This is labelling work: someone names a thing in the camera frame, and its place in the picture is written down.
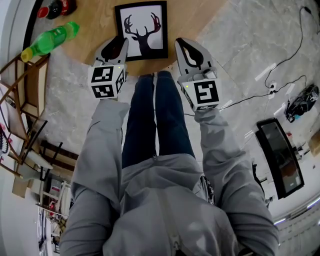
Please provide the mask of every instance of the television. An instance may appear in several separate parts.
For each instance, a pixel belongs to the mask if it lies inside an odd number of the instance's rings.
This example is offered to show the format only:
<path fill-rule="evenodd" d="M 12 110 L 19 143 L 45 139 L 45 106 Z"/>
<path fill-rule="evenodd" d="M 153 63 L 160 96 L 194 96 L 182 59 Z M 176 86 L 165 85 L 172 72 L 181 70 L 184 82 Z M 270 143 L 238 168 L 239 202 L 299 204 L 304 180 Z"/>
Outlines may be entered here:
<path fill-rule="evenodd" d="M 268 162 L 278 199 L 286 198 L 305 185 L 295 152 L 276 118 L 256 125 L 255 135 Z"/>

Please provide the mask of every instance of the green plastic bottle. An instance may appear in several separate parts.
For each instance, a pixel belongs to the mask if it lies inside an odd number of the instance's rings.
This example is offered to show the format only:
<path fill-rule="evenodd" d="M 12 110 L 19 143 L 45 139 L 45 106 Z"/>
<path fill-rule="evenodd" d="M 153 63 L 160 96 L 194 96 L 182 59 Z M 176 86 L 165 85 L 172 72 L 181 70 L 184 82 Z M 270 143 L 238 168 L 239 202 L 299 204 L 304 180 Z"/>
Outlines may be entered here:
<path fill-rule="evenodd" d="M 46 55 L 54 48 L 61 45 L 64 41 L 71 40 L 76 37 L 79 25 L 73 21 L 55 29 L 40 34 L 33 44 L 24 49 L 21 53 L 23 62 L 30 61 L 34 56 Z"/>

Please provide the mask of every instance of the dark blue jeans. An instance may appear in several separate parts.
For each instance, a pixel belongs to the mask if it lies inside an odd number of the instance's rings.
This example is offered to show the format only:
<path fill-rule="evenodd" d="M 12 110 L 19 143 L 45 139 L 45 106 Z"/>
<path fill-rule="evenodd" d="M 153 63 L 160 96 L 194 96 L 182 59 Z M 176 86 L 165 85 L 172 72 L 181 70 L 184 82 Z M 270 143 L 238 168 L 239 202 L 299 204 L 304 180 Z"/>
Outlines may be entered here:
<path fill-rule="evenodd" d="M 195 157 L 185 123 L 182 101 L 170 72 L 158 73 L 155 111 L 154 90 L 152 75 L 139 77 L 131 100 L 122 150 L 122 168 L 157 155 L 156 128 L 160 156 L 189 154 Z"/>

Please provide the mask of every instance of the wooden table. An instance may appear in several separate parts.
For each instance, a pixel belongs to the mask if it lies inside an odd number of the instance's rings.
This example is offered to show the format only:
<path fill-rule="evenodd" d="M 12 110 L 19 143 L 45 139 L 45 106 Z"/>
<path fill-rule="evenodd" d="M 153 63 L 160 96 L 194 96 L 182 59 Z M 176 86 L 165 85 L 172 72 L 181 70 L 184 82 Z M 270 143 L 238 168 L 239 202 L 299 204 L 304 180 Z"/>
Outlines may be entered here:
<path fill-rule="evenodd" d="M 129 75 L 150 74 L 169 66 L 176 60 L 175 40 L 184 37 L 195 40 L 227 0 L 167 0 L 168 58 L 127 62 Z M 59 17 L 55 25 L 69 21 L 80 25 L 78 35 L 62 45 L 66 54 L 82 63 L 92 65 L 96 49 L 117 35 L 115 6 L 141 2 L 139 0 L 77 0 L 77 10 Z"/>

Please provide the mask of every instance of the white cube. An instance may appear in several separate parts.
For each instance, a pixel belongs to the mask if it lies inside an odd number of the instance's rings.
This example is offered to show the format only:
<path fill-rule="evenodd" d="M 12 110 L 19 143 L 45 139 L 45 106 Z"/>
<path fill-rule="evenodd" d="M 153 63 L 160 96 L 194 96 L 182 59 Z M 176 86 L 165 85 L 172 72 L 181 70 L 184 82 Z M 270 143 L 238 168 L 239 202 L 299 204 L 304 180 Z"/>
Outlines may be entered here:
<path fill-rule="evenodd" d="M 193 111 L 214 109 L 221 103 L 222 88 L 218 78 L 179 84 Z"/>
<path fill-rule="evenodd" d="M 117 98 L 125 80 L 125 65 L 91 66 L 88 69 L 87 83 L 97 99 Z"/>

